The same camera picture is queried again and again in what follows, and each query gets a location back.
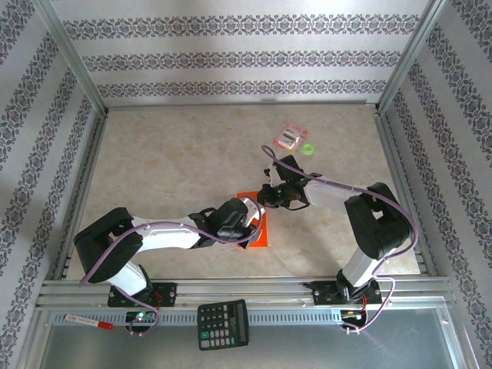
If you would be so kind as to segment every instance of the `white wall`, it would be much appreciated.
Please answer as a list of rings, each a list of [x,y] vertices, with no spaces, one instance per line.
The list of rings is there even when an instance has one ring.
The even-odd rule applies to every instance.
[[[436,269],[492,367],[491,1],[447,4],[387,112]]]
[[[60,248],[95,111],[27,0],[0,0],[0,368]]]
[[[376,102],[427,0],[54,1],[108,106]]]

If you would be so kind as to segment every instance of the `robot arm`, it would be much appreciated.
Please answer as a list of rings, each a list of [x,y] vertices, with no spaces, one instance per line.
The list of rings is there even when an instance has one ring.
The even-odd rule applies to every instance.
[[[302,171],[292,155],[280,161]],[[399,248],[410,235],[409,224],[398,210],[368,194],[312,181],[276,163],[265,170],[265,174],[271,183],[263,185],[258,193],[258,202],[266,207],[300,210],[317,205],[347,212],[359,248],[337,274],[338,293],[346,301],[360,297],[373,280],[381,260]],[[326,179],[315,173],[311,176]],[[397,202],[383,183],[378,182],[367,189]],[[295,200],[304,206],[291,208],[291,202]]]
[[[259,218],[258,209],[247,198],[232,198],[219,209],[208,208],[173,221],[134,217],[126,208],[116,208],[78,233],[74,242],[87,274],[112,244],[113,238],[143,224],[163,224],[139,227],[137,231],[128,234],[88,279],[89,283],[108,281],[126,294],[145,301],[152,293],[151,282],[142,266],[130,262],[135,254],[158,248],[204,248],[215,243],[192,228],[222,240],[240,240],[254,231],[255,227],[251,224],[254,218]],[[258,236],[240,245],[247,248],[256,239]]]

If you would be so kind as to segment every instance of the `aluminum frame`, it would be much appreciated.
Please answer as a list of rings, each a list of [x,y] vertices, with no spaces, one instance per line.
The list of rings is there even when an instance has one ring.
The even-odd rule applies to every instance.
[[[448,350],[456,368],[474,366],[473,351],[467,347],[467,340],[457,334],[457,321],[450,313],[454,296],[447,278],[421,276],[394,276],[397,287],[388,310],[437,309],[440,326],[443,330]],[[321,311],[327,308],[350,309],[357,305],[315,306],[311,290],[303,283],[309,281],[334,281],[335,278],[217,278],[156,280],[155,282],[174,282],[178,284],[176,304],[163,307],[163,315],[176,312],[190,312],[200,304],[218,301],[231,301],[243,298],[250,311]],[[380,282],[381,294],[386,297],[391,284]],[[108,307],[109,284],[90,284],[78,288],[77,281],[45,281],[36,304],[34,317],[19,360],[19,368],[40,368],[43,353],[55,315],[74,311],[137,311],[138,307]],[[377,304],[367,306],[369,311],[378,308]]]
[[[384,112],[391,103],[394,94],[400,87],[418,52],[421,50],[445,2],[446,0],[430,0],[425,8],[415,33],[404,49],[397,67],[392,73],[378,104],[376,104],[377,113],[374,116],[381,144],[383,145],[390,172],[397,188],[397,195],[402,205],[413,216],[416,213],[411,201],[409,201],[411,194],[405,181],[401,163],[395,155],[394,143],[387,131],[387,122],[384,116],[381,116],[381,112]],[[63,28],[49,0],[33,0],[33,3],[42,15],[50,32],[54,35],[56,42],[60,45],[61,51],[67,58],[70,66],[74,69],[75,74],[91,100],[98,106],[101,113],[106,113],[107,108],[94,82],[83,65],[80,56],[77,54],[73,43],[66,34],[66,30]],[[128,110],[128,107],[114,108],[112,110],[124,111]],[[60,281],[63,278],[66,261],[73,248],[71,239],[75,236],[80,225],[81,215],[95,169],[95,162],[97,161],[98,151],[101,146],[104,127],[105,123],[102,122],[93,150],[86,153],[88,170],[80,174],[82,176],[81,194],[73,204],[75,206],[75,216],[71,219],[67,237],[65,238],[66,242],[62,245],[61,262],[55,272],[55,279],[57,281],[45,281],[42,285],[35,312],[22,348],[21,357],[19,358],[19,368],[41,367],[50,330],[54,323],[54,316],[57,312],[115,311],[115,308],[109,308],[107,305],[109,284],[92,284],[79,289],[76,281]],[[429,275],[435,275],[427,245],[421,243],[420,250],[427,267],[427,272]],[[448,280],[446,278],[423,277],[420,275],[398,275],[394,276],[394,278],[397,280],[397,287],[387,309],[436,309],[454,366],[459,368],[478,367],[464,326],[460,323],[459,317],[454,316],[453,306],[455,300]],[[315,311],[326,307],[314,306],[311,291],[304,288],[302,284],[308,281],[334,281],[334,279],[331,277],[277,277],[173,280],[172,282],[178,283],[176,305],[175,307],[163,308],[162,311],[163,314],[166,314],[168,311],[189,312],[195,310],[199,304],[230,301],[238,298],[244,298],[248,303],[248,309],[253,311]],[[388,282],[381,282],[381,293],[383,297],[387,295],[389,287]],[[341,306],[333,306],[332,308],[341,308]],[[357,308],[357,306],[344,305],[343,308]],[[369,305],[367,308],[373,311],[378,306]],[[138,308],[121,308],[119,310],[131,311],[138,310]]]
[[[55,40],[60,52],[65,57],[68,65],[77,77],[77,80],[82,85],[85,93],[93,104],[96,105],[100,113],[106,113],[108,107],[102,99],[101,93],[96,87],[89,71],[85,67],[81,56],[77,53],[73,41],[65,29],[62,20],[58,17],[55,8],[50,0],[32,0],[36,11],[46,24],[50,34]]]
[[[388,109],[391,100],[393,100],[393,97],[396,95],[401,83],[405,77],[407,77],[410,67],[415,62],[418,54],[421,52],[428,35],[431,33],[431,30],[446,3],[447,0],[430,0],[427,3],[421,19],[415,28],[415,32],[412,34],[410,41],[401,53],[400,60],[393,70],[393,73],[391,73],[386,87],[384,88],[383,93],[376,104],[378,112],[381,113]]]

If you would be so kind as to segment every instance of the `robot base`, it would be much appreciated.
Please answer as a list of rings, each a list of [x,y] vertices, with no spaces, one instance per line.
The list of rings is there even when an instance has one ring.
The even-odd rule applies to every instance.
[[[145,302],[154,308],[172,308],[176,301],[177,287],[178,285],[176,283],[153,283],[151,293],[148,298],[142,302]],[[116,288],[111,286],[111,290],[109,290],[108,306],[110,308],[133,308],[138,305],[125,298]]]
[[[350,300],[347,300],[347,298],[340,293],[336,281],[313,281],[304,284],[304,286],[312,290],[315,306],[362,304],[363,294],[366,296],[368,304],[381,304],[381,302],[383,302],[379,284],[375,280],[372,280],[360,294],[357,294],[357,296]]]

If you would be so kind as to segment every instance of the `pink package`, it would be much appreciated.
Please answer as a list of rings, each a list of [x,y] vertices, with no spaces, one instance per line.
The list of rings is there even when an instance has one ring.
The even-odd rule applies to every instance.
[[[273,140],[273,144],[285,150],[296,151],[307,136],[307,129],[295,123],[288,123],[279,136]]]

